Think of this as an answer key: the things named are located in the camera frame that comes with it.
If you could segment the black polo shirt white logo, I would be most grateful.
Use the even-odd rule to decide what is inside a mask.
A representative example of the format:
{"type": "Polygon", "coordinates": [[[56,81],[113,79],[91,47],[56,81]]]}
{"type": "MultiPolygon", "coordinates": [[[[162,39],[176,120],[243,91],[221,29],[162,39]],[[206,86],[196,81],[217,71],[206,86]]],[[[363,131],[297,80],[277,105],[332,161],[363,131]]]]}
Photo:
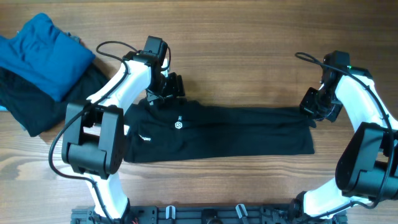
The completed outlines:
{"type": "Polygon", "coordinates": [[[175,98],[129,107],[126,162],[314,154],[315,122],[297,108],[228,108],[175,98]]]}

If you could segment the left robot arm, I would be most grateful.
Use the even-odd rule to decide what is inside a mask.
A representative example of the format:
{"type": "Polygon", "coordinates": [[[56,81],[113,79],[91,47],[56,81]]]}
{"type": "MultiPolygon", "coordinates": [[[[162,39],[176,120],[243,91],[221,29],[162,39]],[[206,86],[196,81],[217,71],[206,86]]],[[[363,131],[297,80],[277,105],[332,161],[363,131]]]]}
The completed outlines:
{"type": "Polygon", "coordinates": [[[170,63],[169,49],[128,52],[102,89],[67,106],[62,160],[72,168],[71,178],[90,188],[95,201],[88,217],[92,223],[122,223],[129,212],[118,174],[129,129],[124,114],[142,91],[152,100],[181,92],[181,78],[168,73],[170,63]]]}

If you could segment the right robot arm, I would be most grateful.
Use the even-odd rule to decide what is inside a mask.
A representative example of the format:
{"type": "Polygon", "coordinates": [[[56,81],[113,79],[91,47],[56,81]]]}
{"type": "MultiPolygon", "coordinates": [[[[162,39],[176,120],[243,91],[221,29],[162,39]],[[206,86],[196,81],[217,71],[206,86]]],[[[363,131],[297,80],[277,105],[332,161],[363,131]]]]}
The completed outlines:
{"type": "Polygon", "coordinates": [[[321,84],[307,91],[301,109],[334,121],[345,108],[354,135],[334,178],[290,203],[288,218],[296,223],[320,223],[356,205],[373,209],[397,200],[397,120],[377,95],[372,76],[349,65],[324,66],[321,84]]]}

